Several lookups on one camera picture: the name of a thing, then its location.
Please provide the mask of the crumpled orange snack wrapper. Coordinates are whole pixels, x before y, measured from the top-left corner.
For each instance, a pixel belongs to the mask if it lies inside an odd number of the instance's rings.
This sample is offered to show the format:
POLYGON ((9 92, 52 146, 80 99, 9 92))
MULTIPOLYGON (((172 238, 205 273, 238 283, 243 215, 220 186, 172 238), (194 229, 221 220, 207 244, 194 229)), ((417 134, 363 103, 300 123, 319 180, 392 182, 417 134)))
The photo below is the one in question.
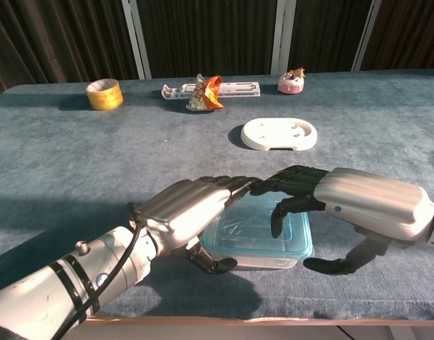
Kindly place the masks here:
POLYGON ((224 105, 218 100, 218 92, 222 82, 220 75, 205 79, 201 74, 197 74, 194 90, 186 105, 187 110, 201 112, 224 108, 224 105))

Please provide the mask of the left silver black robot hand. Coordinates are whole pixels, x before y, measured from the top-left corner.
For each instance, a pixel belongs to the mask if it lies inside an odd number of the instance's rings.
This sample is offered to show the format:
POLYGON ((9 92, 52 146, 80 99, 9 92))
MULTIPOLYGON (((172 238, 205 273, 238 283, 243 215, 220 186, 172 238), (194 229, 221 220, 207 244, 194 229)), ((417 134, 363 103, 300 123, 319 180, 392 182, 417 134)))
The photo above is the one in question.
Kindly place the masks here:
POLYGON ((199 235, 232 204, 261 180, 247 176, 203 176, 178 181, 137 207, 156 255, 165 257, 186 249, 187 257, 209 274, 227 273, 238 262, 232 258, 215 260, 205 250, 199 235))

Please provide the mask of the yellow packing tape roll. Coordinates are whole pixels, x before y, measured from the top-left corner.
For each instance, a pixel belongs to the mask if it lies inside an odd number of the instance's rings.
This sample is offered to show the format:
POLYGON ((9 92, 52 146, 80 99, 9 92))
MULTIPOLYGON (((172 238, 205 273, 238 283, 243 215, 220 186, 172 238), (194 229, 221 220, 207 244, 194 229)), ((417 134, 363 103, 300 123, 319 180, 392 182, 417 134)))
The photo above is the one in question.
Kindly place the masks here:
POLYGON ((113 110, 123 104, 123 94, 116 79, 100 79, 86 87, 91 107, 97 111, 113 110))

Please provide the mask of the blue-grey table cloth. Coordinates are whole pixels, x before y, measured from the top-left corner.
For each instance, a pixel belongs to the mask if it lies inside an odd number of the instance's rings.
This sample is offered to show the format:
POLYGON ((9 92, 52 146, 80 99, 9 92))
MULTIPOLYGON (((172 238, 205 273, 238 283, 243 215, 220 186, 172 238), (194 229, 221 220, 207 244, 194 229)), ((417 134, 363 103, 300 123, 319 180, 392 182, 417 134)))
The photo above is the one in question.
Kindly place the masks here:
MULTIPOLYGON (((200 176, 267 178, 299 164, 348 167, 424 187, 434 202, 434 69, 308 74, 302 93, 257 76, 257 98, 191 113, 161 88, 181 79, 123 81, 124 103, 94 111, 85 84, 15 86, 0 95, 0 289, 128 222, 127 204, 200 176), (312 124, 305 151, 246 146, 256 118, 312 124)), ((139 285, 105 306, 113 317, 434 320, 434 248, 390 247, 356 273, 289 270, 203 273, 158 259, 139 285)))

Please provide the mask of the white metal frame post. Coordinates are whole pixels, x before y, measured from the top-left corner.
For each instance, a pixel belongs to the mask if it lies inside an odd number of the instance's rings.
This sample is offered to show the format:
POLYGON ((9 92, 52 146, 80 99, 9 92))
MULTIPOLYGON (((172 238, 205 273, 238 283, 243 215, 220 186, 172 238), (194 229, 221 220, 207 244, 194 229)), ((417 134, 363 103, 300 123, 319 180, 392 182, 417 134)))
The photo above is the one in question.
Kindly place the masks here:
POLYGON ((133 51, 135 65, 139 79, 151 79, 148 51, 145 44, 141 14, 138 0, 121 0, 126 26, 129 33, 130 45, 133 51))
POLYGON ((362 30, 360 41, 357 46, 355 57, 352 63, 352 67, 351 67, 352 72, 360 71, 367 50, 367 46, 369 43, 369 39, 371 38, 373 27, 376 22, 381 4, 382 4, 382 0, 371 0, 370 7, 367 12, 365 25, 362 30))
POLYGON ((296 0, 277 0, 270 74, 288 70, 296 0))

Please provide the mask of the pink toy cake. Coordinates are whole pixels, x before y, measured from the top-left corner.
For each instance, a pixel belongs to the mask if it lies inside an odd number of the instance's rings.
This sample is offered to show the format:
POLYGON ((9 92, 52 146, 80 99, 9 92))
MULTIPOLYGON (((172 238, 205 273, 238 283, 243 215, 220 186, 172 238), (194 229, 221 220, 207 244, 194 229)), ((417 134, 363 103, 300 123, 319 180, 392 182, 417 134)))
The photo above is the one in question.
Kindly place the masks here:
POLYGON ((283 94, 299 94, 304 89, 305 77, 305 69, 303 67, 291 69, 281 75, 277 89, 283 94))

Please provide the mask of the blue translucent container lid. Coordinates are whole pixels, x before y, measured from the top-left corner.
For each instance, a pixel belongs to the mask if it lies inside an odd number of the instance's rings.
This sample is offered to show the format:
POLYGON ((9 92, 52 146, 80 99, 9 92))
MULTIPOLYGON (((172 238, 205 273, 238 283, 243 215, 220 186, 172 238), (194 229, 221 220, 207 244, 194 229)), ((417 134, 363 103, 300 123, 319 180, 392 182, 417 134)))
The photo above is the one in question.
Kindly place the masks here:
POLYGON ((288 195, 282 192, 245 195, 209 225, 200 236, 201 245, 224 249, 300 252, 313 246, 308 214, 289 213, 282 233, 271 233, 273 209, 288 195))

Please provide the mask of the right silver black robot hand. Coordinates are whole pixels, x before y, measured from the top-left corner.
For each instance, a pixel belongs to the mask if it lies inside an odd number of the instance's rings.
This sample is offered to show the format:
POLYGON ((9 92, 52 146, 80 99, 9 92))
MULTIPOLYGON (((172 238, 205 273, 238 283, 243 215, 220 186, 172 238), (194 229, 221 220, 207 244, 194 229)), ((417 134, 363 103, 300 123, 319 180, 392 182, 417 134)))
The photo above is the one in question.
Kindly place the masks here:
POLYGON ((434 217, 434 203, 422 187, 356 169, 290 166, 250 191, 253 196, 266 192, 288 195, 271 215, 274 238, 282 233, 287 214, 309 211, 325 211, 365 236, 343 259, 304 260, 307 269, 329 276, 354 273, 383 256, 391 243, 402 247, 427 244, 434 217))

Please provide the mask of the white plastic slotted rack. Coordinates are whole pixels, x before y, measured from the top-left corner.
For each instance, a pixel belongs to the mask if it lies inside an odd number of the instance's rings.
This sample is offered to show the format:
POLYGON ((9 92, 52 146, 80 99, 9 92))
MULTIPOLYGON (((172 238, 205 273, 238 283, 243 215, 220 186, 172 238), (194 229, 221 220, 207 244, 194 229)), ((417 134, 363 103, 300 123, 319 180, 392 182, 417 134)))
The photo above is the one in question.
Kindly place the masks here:
MULTIPOLYGON (((196 84, 182 84, 179 88, 171 88, 164 85, 161 90, 163 99, 179 100, 188 99, 194 92, 196 84)), ((219 98, 260 97, 260 85, 258 82, 232 82, 222 83, 218 90, 219 98)))

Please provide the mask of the white oval plastic base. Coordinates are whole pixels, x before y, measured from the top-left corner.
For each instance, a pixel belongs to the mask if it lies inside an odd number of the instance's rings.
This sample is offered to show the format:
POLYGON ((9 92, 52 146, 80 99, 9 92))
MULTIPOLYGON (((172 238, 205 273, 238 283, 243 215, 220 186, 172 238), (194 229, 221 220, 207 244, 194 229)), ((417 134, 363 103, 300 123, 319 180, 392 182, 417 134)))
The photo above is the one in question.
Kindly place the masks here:
POLYGON ((318 134, 309 122, 297 118, 256 118, 242 127, 240 138, 249 148, 269 151, 305 151, 314 147, 318 134))

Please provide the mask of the clear plastic food container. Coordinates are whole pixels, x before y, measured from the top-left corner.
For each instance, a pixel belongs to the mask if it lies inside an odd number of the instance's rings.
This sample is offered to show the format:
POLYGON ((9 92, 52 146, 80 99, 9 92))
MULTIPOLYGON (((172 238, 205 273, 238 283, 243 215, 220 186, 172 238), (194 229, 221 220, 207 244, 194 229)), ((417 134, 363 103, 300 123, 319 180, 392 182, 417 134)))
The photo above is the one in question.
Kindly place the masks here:
POLYGON ((315 254, 313 246, 300 252, 280 251, 269 252, 255 249, 224 249, 204 246, 205 250, 215 260, 232 258, 238 262, 238 266, 258 269, 289 269, 315 254))

